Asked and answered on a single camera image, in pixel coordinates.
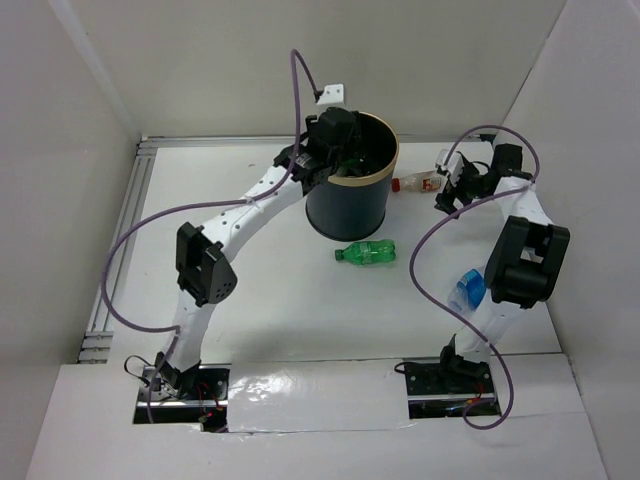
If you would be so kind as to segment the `green bottle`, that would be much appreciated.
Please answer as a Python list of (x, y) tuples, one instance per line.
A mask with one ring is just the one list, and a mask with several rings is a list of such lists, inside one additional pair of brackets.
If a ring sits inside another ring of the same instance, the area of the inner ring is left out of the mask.
[(373, 167), (367, 158), (353, 158), (342, 163), (336, 170), (335, 175), (343, 178), (361, 178), (371, 175), (372, 169)]
[(357, 241), (344, 249), (336, 249), (334, 258), (355, 266), (388, 264), (396, 259), (395, 243), (389, 239)]

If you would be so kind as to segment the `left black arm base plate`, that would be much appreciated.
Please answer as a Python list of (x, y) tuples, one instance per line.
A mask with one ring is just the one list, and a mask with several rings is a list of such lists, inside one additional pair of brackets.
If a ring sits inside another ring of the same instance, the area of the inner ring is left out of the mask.
[(149, 424), (147, 401), (154, 425), (188, 424), (202, 432), (227, 433), (228, 385), (230, 369), (219, 366), (202, 366), (194, 386), (178, 395), (159, 378), (154, 380), (152, 395), (149, 396), (148, 381), (153, 369), (145, 367), (136, 396), (133, 414), (134, 425)]

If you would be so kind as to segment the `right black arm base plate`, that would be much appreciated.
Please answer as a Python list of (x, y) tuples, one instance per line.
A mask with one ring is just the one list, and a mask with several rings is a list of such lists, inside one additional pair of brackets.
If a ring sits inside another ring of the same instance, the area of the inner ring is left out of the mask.
[(497, 416), (501, 408), (489, 372), (479, 378), (444, 373), (433, 361), (402, 361), (394, 372), (404, 377), (411, 420)]

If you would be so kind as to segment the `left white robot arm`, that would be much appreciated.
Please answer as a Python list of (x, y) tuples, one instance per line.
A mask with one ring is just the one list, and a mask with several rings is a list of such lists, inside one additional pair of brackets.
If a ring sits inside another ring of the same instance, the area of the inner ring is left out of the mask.
[(156, 355), (163, 389), (176, 399), (197, 387), (201, 347), (215, 306), (228, 298), (238, 279), (231, 263), (241, 248), (272, 218), (325, 184), (364, 148), (361, 115), (330, 107), (306, 119), (306, 143), (283, 149), (243, 203), (200, 226), (187, 222), (177, 232), (176, 270), (180, 289), (173, 324), (179, 328)]

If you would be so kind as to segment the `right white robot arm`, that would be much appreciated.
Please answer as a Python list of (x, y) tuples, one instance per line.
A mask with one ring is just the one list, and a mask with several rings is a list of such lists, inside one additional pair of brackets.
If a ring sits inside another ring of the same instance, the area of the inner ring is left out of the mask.
[(549, 299), (559, 276), (570, 232), (546, 215), (522, 162), (521, 147), (500, 144), (486, 171), (447, 149), (435, 163), (446, 180), (437, 209), (451, 214), (458, 204), (492, 197), (504, 218), (487, 263), (465, 273), (447, 299), (468, 322), (440, 354), (436, 379), (448, 392), (485, 379), (491, 346), (523, 311)]

